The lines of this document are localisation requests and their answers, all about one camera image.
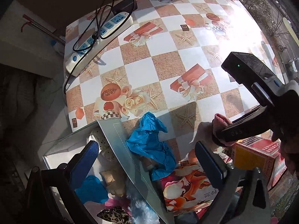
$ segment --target rose print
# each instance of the rose print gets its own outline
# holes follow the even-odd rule
[[[123,114],[128,115],[129,111],[125,106],[122,106],[121,111],[123,112]]]
[[[137,109],[143,108],[147,103],[150,102],[148,94],[140,89],[133,90],[130,97],[134,100]]]
[[[132,88],[131,85],[124,86],[121,89],[121,95],[126,95],[128,98],[131,95],[131,88]]]
[[[132,98],[127,98],[125,101],[125,107],[127,109],[132,108],[132,106],[134,106],[134,104],[135,104],[135,101]]]

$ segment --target blue plastic bag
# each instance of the blue plastic bag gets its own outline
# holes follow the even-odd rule
[[[108,200],[108,192],[101,181],[93,175],[87,176],[80,188],[75,189],[76,195],[82,204],[87,201],[96,203],[105,203]]]
[[[158,139],[159,131],[167,133],[165,125],[151,112],[147,112],[142,117],[140,128],[135,129],[127,140],[127,146],[132,152],[159,163],[158,168],[152,172],[153,181],[168,176],[176,166],[171,148]]]

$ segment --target red box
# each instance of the red box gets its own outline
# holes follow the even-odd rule
[[[191,82],[193,80],[198,80],[201,76],[203,76],[203,79],[200,80],[200,84],[206,85],[211,81],[211,76],[205,73],[205,70],[199,64],[196,64],[191,69],[186,71],[181,77],[175,80],[172,84],[170,84],[170,89],[176,92],[178,92],[179,90],[183,91],[183,89],[180,88],[182,86],[182,82]]]
[[[272,142],[258,136],[238,141],[232,149],[234,164],[244,170],[260,167],[272,188],[286,170],[284,159],[278,151],[280,142]]]
[[[145,25],[141,26],[140,28],[136,29],[134,32],[132,32],[128,36],[126,36],[124,38],[124,41],[130,42],[130,40],[132,38],[140,37],[143,34],[146,34],[146,36],[151,36],[151,35],[161,32],[162,30],[163,30],[162,28],[156,26],[152,22],[148,22]]]

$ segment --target tree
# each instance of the tree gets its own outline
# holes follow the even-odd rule
[[[253,19],[262,28],[263,32],[266,32],[268,36],[279,37],[287,34],[280,26],[283,22],[282,18],[279,21],[279,15],[277,19],[274,18],[273,9],[269,5],[267,0],[239,0],[243,6],[247,9]]]
[[[271,7],[266,0],[239,0],[258,24],[271,21]]]

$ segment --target red packaging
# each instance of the red packaging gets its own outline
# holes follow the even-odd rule
[[[272,188],[286,170],[284,159],[279,153],[280,142],[272,142],[258,136],[238,141],[232,149],[234,164],[244,170],[260,167]]]

